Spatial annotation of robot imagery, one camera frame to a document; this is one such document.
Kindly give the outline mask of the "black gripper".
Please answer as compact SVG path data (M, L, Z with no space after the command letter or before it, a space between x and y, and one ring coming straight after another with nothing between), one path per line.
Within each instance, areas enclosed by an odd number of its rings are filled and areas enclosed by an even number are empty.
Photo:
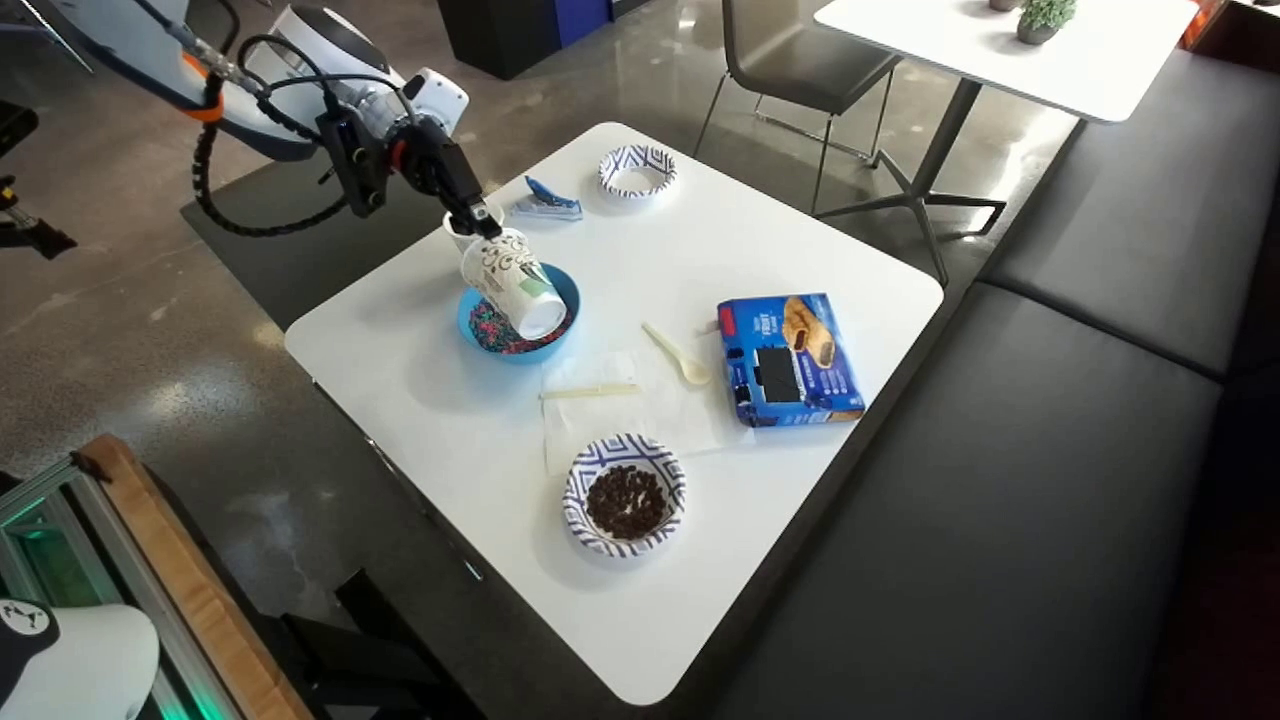
M471 164L435 118L398 118L374 140L356 111L332 109L317 129L356 215L371 215L385 203L388 174L398 171L449 207L451 233L481 240L505 233L500 215L471 196Z

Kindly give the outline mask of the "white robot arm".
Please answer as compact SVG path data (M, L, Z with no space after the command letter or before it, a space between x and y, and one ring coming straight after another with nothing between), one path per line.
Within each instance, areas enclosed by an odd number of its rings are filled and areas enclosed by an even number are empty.
M466 92L431 72L398 75L388 56L324 5L289 5L268 30L245 34L227 8L220 41L189 24L190 0L18 0L40 30L75 56L86 46L154 98L200 123L190 188L200 207L235 234L289 234L335 212L371 215L388 178L435 196L449 226L493 240L483 188L451 140ZM268 158L329 156L339 196L312 215L241 224L213 203L207 164L227 133Z

